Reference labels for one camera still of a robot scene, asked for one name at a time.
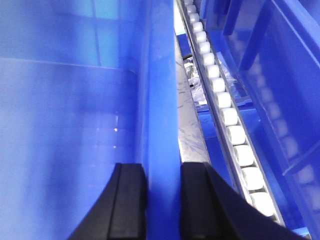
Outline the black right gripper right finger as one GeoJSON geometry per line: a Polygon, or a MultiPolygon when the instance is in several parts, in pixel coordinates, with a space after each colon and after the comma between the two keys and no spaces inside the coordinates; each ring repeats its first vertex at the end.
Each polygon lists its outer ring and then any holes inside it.
{"type": "Polygon", "coordinates": [[[183,240],[300,240],[248,204],[204,162],[181,165],[183,240]]]}

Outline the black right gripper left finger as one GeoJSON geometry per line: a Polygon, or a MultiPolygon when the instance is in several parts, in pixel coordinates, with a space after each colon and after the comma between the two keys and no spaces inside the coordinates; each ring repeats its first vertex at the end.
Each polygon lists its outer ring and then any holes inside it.
{"type": "Polygon", "coordinates": [[[139,163],[117,163],[107,185],[70,240],[144,240],[147,179],[139,163]]]}

